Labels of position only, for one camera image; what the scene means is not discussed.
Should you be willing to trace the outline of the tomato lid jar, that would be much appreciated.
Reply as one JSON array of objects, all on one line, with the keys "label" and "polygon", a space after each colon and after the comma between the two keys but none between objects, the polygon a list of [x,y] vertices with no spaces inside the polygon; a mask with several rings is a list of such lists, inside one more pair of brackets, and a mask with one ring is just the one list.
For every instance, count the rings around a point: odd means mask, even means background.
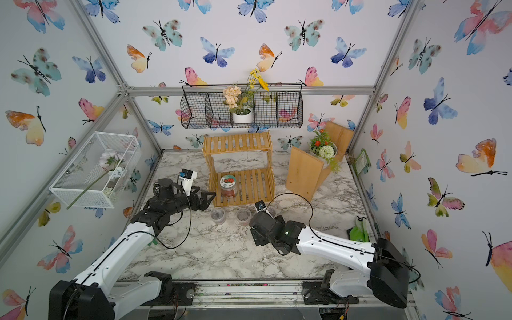
[{"label": "tomato lid jar", "polygon": [[224,175],[220,178],[221,195],[225,198],[235,198],[238,193],[237,179],[234,175]]}]

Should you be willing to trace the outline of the purple label seed jar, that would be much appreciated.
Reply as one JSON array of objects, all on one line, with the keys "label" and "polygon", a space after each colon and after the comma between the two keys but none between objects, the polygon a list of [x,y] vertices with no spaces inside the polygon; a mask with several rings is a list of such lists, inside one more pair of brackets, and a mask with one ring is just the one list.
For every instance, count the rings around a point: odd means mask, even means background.
[{"label": "purple label seed jar", "polygon": [[216,225],[222,225],[226,220],[226,214],[222,207],[215,207],[211,211],[210,217]]}]

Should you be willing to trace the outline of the yellow label seed jar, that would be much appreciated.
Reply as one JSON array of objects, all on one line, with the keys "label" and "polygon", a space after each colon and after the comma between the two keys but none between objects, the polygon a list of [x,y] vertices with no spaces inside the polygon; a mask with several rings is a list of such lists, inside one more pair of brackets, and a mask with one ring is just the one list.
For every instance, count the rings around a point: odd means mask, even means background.
[{"label": "yellow label seed jar", "polygon": [[270,214],[270,216],[272,216],[273,218],[276,217],[277,213],[276,213],[276,210],[272,207],[268,207],[267,208],[267,212]]}]

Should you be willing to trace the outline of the red label seed jar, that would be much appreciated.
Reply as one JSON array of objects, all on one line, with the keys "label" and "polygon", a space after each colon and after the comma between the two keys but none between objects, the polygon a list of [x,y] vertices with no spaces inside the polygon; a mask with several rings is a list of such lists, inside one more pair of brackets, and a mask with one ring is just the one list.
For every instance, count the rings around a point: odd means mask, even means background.
[{"label": "red label seed jar", "polygon": [[236,213],[236,219],[241,226],[248,226],[252,219],[252,213],[247,208],[241,208]]}]

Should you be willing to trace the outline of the two-tier wooden shelf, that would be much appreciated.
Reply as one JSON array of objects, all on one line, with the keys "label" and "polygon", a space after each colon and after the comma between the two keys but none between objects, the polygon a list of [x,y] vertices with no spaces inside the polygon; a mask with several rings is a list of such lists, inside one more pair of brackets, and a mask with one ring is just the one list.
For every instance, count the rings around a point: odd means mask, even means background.
[{"label": "two-tier wooden shelf", "polygon": [[[202,151],[209,169],[209,190],[216,192],[214,206],[251,205],[258,201],[269,203],[275,197],[273,144],[269,132],[208,136],[204,139]],[[267,166],[256,168],[244,165],[241,170],[224,171],[217,171],[215,168],[215,155],[232,156],[250,152],[264,153],[267,157]],[[235,180],[235,194],[232,197],[226,196],[221,188],[221,178],[225,175],[232,175]]]}]

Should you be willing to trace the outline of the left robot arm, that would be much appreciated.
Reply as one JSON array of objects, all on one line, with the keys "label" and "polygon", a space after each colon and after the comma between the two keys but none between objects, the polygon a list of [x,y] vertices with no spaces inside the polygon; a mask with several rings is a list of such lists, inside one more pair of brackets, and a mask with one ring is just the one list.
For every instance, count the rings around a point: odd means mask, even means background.
[{"label": "left robot arm", "polygon": [[205,211],[216,194],[193,186],[192,179],[160,179],[153,197],[119,239],[71,281],[59,281],[49,294],[49,319],[121,319],[148,302],[183,305],[172,276],[151,271],[135,284],[114,290],[118,278],[139,252],[156,240],[174,214]]}]

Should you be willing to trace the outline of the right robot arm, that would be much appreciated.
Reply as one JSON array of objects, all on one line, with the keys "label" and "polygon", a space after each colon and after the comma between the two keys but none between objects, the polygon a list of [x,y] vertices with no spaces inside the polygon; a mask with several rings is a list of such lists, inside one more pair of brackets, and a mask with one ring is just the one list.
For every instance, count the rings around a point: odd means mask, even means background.
[{"label": "right robot arm", "polygon": [[408,304],[410,273],[419,271],[387,239],[376,242],[351,241],[322,233],[279,215],[259,211],[249,226],[257,246],[272,245],[286,256],[290,253],[317,256],[346,266],[350,271],[327,272],[327,289],[337,297],[372,294],[396,308]]}]

